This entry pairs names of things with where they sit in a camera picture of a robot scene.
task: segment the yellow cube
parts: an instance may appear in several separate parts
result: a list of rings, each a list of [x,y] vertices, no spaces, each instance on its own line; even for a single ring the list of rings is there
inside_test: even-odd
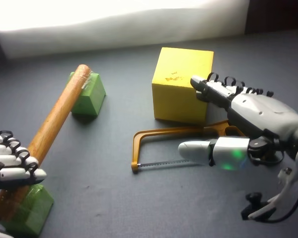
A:
[[[212,51],[162,48],[152,80],[154,118],[204,125],[207,103],[196,98],[192,75],[207,78]]]

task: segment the wooden stick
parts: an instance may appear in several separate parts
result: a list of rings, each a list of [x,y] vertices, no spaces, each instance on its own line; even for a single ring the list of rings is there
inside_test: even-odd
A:
[[[39,164],[43,162],[64,121],[78,99],[82,86],[88,79],[90,72],[91,70],[88,66],[83,64],[78,66],[71,80],[30,143],[28,150],[31,156],[39,161]],[[9,221],[14,216],[28,190],[29,186],[24,186],[14,191],[0,191],[0,220]]]

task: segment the gray surface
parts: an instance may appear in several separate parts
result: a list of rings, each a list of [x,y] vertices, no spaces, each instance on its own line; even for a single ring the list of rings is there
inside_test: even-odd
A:
[[[163,46],[214,51],[213,71],[221,77],[272,90],[298,111],[298,31]],[[67,118],[42,165],[55,205],[41,237],[298,238],[298,211],[277,225],[244,222],[239,214],[246,193],[262,191],[268,198],[279,191],[280,167],[171,167],[132,174],[135,132],[174,125],[153,119],[150,83],[160,48],[24,59],[0,69],[0,129],[13,130],[24,145],[79,64],[99,72],[107,92],[96,120]],[[222,119],[225,113],[210,106],[208,122]],[[142,161],[179,159],[176,148],[183,140],[145,143]]]

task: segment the green foam block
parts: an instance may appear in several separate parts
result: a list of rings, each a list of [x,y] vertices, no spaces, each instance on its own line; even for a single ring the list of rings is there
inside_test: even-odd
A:
[[[72,108],[72,113],[97,116],[106,95],[98,73],[91,73],[82,92]]]
[[[32,185],[13,218],[8,222],[0,221],[0,224],[12,235],[37,237],[42,231],[53,202],[53,198],[42,185]]]

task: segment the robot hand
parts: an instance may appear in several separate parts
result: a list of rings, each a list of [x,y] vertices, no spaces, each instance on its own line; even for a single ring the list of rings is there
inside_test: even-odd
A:
[[[40,183],[46,177],[38,161],[21,147],[11,131],[0,131],[0,189]]]
[[[203,102],[210,102],[227,111],[231,125],[235,125],[248,138],[220,137],[210,141],[191,141],[179,145],[182,157],[190,161],[208,160],[209,165],[223,169],[238,169],[247,160],[255,165],[273,165],[282,160],[276,159],[276,152],[287,152],[295,161],[293,169],[282,169],[278,175],[284,184],[281,193],[267,202],[261,202],[261,193],[251,193],[246,199],[251,203],[242,211],[244,220],[252,219],[265,223],[276,223],[288,218],[298,207],[298,200],[292,210],[280,219],[267,220],[276,206],[290,192],[298,180],[298,114],[284,103],[272,98],[273,92],[263,94],[262,89],[236,86],[236,80],[226,77],[224,82],[219,76],[210,73],[208,78],[191,78],[196,96]]]

